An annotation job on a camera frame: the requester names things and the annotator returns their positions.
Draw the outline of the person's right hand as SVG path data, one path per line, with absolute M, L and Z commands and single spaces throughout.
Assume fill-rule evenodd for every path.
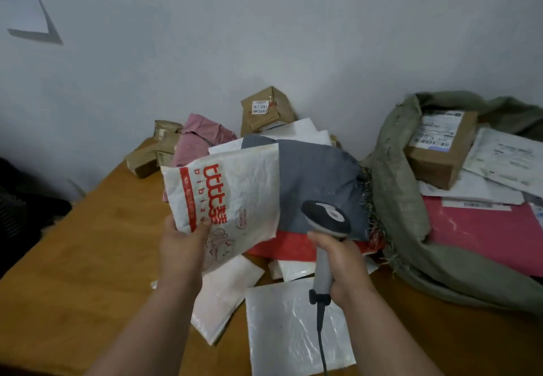
M 345 308 L 354 298 L 375 290 L 364 257 L 353 241 L 340 242 L 340 255 L 327 258 L 332 276 L 331 299 L 336 305 Z

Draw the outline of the red plastic mailer bag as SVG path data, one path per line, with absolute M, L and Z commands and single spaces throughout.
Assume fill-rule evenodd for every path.
M 384 237 L 380 233 L 372 233 L 369 241 L 355 243 L 364 255 L 374 254 L 385 247 Z M 286 231 L 278 231 L 275 238 L 258 243 L 246 254 L 281 261 L 316 261 L 316 248 L 307 235 Z

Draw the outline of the black chair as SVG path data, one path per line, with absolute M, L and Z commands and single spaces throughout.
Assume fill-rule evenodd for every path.
M 69 201 L 28 192 L 25 177 L 0 158 L 0 279 L 73 208 Z

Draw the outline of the person's left hand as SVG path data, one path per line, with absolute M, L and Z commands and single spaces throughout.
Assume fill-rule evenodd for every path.
M 185 289 L 197 295 L 202 286 L 206 242 L 193 242 L 191 233 L 177 230 L 172 215 L 165 219 L 160 244 L 161 273 L 157 289 Z

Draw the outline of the person's right forearm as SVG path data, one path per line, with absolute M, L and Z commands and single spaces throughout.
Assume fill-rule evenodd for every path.
M 361 376 L 444 376 L 374 289 L 349 291 L 340 306 Z

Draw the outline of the white red-printed mailer bag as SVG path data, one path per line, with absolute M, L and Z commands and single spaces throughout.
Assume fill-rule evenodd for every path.
M 193 232 L 203 220 L 203 274 L 256 244 L 275 238 L 280 221 L 279 145 L 207 155 L 183 167 L 160 168 L 176 227 Z

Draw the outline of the clear glossy plastic bag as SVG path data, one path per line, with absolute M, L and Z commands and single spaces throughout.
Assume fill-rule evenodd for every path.
M 322 372 L 313 277 L 252 287 L 245 292 L 252 376 L 311 376 Z M 322 345 L 327 370 L 356 364 L 341 308 L 326 307 Z

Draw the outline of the bright pink mailer bag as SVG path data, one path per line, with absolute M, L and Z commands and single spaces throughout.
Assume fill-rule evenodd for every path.
M 423 197 L 430 241 L 470 250 L 526 276 L 543 278 L 543 228 L 528 203 L 495 205 Z

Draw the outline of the white bubble mailer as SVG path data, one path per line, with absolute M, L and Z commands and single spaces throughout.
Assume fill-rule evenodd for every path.
M 245 298 L 245 291 L 261 279 L 264 269 L 239 255 L 202 277 L 202 288 L 195 299 L 191 324 L 214 345 L 234 311 Z

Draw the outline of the small brown cardboard box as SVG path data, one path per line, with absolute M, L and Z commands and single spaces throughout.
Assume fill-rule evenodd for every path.
M 257 134 L 297 121 L 288 97 L 269 86 L 241 101 L 241 137 Z

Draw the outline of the small white mailer bag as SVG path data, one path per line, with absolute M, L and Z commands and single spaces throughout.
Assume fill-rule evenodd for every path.
M 284 282 L 291 282 L 313 275 L 316 271 L 316 263 L 273 260 L 268 264 L 268 269 L 273 280 L 282 279 Z

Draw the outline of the large labelled cardboard box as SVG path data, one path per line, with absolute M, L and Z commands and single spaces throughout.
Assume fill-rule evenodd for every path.
M 476 137 L 479 113 L 426 110 L 404 153 L 418 181 L 450 190 Z

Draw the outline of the green woven sack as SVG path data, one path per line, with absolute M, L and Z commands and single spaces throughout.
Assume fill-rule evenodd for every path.
M 422 108 L 474 110 L 491 128 L 543 141 L 543 107 L 513 97 L 484 99 L 469 91 L 409 93 L 388 114 L 373 152 L 372 202 L 384 233 L 384 256 L 394 272 L 419 291 L 476 308 L 530 313 L 543 321 L 543 284 L 469 250 L 427 240 L 430 219 L 404 154 Z

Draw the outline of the brown taped parcel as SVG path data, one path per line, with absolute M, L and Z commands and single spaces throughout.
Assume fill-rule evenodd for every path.
M 179 134 L 183 129 L 183 125 L 169 120 L 157 119 L 154 121 L 153 139 L 162 141 L 172 134 Z
M 137 178 L 146 178 L 173 162 L 180 133 L 166 132 L 160 140 L 153 139 L 149 146 L 139 148 L 124 157 L 128 170 Z

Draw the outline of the person's left forearm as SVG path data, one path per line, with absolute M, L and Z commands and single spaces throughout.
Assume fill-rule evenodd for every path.
M 84 376 L 179 376 L 202 278 L 162 278 L 146 304 Z

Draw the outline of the white flat mailer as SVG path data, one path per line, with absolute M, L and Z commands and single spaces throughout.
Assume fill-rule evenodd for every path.
M 269 139 L 292 139 L 317 145 L 335 145 L 328 130 L 318 131 L 312 120 L 309 118 L 277 126 L 256 135 L 264 136 Z M 212 155 L 237 151 L 242 148 L 242 143 L 243 137 L 218 146 L 211 146 L 208 148 L 208 153 Z

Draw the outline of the white wrinkled document mailer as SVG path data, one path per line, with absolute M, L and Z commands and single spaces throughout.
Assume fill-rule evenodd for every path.
M 482 127 L 463 169 L 543 199 L 543 142 Z

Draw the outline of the white labelled mailer bag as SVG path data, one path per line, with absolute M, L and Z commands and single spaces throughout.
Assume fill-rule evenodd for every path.
M 458 179 L 449 190 L 418 181 L 422 195 L 462 201 L 479 201 L 503 205 L 521 205 L 525 202 L 523 193 L 474 173 L 461 170 Z

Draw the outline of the grey plastic mailer bag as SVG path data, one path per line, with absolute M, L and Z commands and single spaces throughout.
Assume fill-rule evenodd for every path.
M 351 222 L 355 240 L 369 241 L 369 217 L 365 209 L 362 168 L 346 151 L 291 139 L 274 140 L 248 135 L 242 149 L 279 146 L 280 210 L 278 230 L 305 233 L 309 225 L 301 212 L 302 203 L 314 200 L 341 209 Z

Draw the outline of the pink plastic mailer bag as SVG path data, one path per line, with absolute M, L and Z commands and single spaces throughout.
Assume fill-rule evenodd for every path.
M 183 125 L 173 159 L 168 167 L 183 167 L 194 160 L 209 155 L 210 147 L 219 146 L 238 139 L 226 127 L 206 117 L 191 113 Z

